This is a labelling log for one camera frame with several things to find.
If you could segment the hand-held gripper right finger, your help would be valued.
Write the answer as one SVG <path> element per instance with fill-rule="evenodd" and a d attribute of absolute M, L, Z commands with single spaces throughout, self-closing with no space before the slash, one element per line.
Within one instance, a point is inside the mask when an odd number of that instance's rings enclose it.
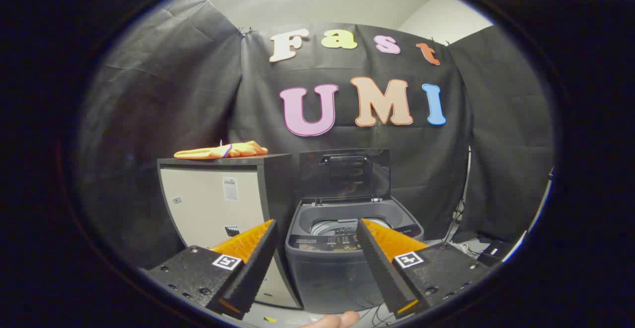
<path fill-rule="evenodd" d="M 394 318 L 420 314 L 482 281 L 490 267 L 451 244 L 426 245 L 358 219 L 356 237 Z"/>

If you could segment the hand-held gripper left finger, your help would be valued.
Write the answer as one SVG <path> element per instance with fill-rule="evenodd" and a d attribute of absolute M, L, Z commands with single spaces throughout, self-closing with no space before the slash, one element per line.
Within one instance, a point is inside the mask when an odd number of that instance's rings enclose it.
<path fill-rule="evenodd" d="M 270 219 L 212 248 L 192 245 L 148 271 L 189 303 L 242 320 L 256 299 L 277 248 Z"/>

